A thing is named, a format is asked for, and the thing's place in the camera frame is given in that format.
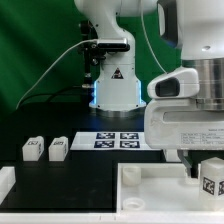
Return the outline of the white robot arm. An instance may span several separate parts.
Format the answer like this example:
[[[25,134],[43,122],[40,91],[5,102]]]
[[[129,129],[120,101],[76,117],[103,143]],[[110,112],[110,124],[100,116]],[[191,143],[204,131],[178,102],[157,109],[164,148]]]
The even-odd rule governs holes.
[[[74,0],[92,23],[90,42],[105,56],[91,107],[102,112],[145,108],[144,135],[152,149],[175,150],[193,178],[214,175],[224,150],[224,0]],[[157,11],[159,35],[181,50],[181,66],[154,78],[151,101],[141,101],[135,39],[118,16]]]

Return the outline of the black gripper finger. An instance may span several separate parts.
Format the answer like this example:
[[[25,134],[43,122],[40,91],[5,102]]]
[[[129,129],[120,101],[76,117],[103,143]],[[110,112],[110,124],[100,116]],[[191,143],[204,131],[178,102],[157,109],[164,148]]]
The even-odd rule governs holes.
[[[193,158],[190,155],[190,151],[178,150],[177,155],[182,164],[186,168],[187,176],[190,178],[198,178],[199,177],[198,164],[193,161]]]

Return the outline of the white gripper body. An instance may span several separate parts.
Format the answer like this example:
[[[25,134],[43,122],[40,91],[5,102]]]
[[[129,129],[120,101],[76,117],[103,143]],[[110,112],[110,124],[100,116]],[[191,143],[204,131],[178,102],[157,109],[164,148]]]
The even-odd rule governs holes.
[[[200,110],[192,99],[152,100],[144,134],[152,149],[224,150],[224,112]]]

